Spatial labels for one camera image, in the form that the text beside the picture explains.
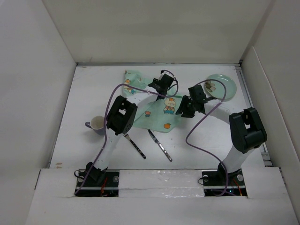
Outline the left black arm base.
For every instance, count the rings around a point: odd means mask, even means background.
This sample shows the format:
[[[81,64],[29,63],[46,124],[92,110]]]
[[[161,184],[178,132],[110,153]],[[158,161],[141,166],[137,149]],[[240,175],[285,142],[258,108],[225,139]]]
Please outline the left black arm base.
[[[92,162],[86,165],[84,170],[75,170],[74,176],[77,178],[75,196],[78,197],[118,197],[119,196],[119,170],[101,171],[92,167]]]

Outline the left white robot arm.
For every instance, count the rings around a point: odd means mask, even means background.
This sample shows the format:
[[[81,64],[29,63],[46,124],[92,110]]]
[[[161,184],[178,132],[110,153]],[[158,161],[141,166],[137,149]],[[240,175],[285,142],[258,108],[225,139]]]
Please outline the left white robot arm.
[[[157,99],[168,97],[167,91],[172,83],[178,83],[170,71],[161,70],[161,76],[141,89],[134,87],[126,80],[117,87],[127,87],[131,95],[128,97],[117,96],[112,102],[113,94],[110,96],[104,116],[104,144],[93,160],[86,165],[88,180],[94,186],[104,182],[104,171],[109,166],[112,153],[120,138],[128,133],[133,126],[137,115],[147,104]]]

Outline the green cartoon print cloth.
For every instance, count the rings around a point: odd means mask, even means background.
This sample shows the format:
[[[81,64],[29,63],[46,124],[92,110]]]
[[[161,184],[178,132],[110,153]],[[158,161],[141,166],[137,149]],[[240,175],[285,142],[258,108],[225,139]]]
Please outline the green cartoon print cloth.
[[[126,70],[124,73],[124,83],[130,85],[123,87],[123,96],[129,97],[140,91],[136,88],[146,89],[153,78],[147,78],[136,70]],[[135,128],[150,129],[161,133],[168,133],[181,123],[181,116],[176,115],[183,96],[179,93],[175,94],[177,87],[172,87],[167,91],[167,95],[171,96],[164,99],[156,99],[144,107],[139,106],[135,116],[133,126]]]

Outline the pale green glass plate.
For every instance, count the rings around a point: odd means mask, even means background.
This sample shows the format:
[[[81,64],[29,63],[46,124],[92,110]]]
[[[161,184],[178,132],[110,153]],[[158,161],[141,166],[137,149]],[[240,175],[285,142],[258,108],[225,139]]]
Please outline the pale green glass plate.
[[[237,86],[234,80],[222,74],[210,75],[204,83],[204,86],[209,94],[218,99],[222,99],[224,97],[225,91],[225,100],[231,99],[237,91]]]

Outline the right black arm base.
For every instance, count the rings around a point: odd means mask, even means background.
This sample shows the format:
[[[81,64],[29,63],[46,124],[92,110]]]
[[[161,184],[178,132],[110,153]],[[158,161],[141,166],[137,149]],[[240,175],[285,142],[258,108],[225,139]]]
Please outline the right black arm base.
[[[202,175],[197,182],[203,187],[205,197],[216,197],[223,192],[222,196],[247,197],[248,195],[242,169],[229,173],[226,177],[224,168],[219,164],[217,169],[202,170]]]

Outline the purple mug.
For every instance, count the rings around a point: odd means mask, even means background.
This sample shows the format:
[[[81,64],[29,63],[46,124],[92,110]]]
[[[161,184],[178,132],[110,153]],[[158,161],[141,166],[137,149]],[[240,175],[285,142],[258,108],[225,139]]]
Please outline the purple mug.
[[[91,121],[85,122],[85,126],[92,129],[96,134],[100,136],[105,135],[105,128],[104,128],[104,117],[103,116],[96,116]]]

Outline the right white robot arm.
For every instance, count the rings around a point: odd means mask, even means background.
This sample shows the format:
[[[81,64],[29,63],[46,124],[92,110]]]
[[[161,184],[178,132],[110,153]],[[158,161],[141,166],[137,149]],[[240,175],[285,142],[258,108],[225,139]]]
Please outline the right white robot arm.
[[[218,182],[226,185],[233,180],[233,173],[241,168],[253,150],[267,141],[267,133],[255,108],[242,109],[215,97],[206,97],[201,85],[188,90],[189,96],[183,96],[176,115],[193,118],[195,112],[199,112],[230,126],[232,147],[217,169]]]

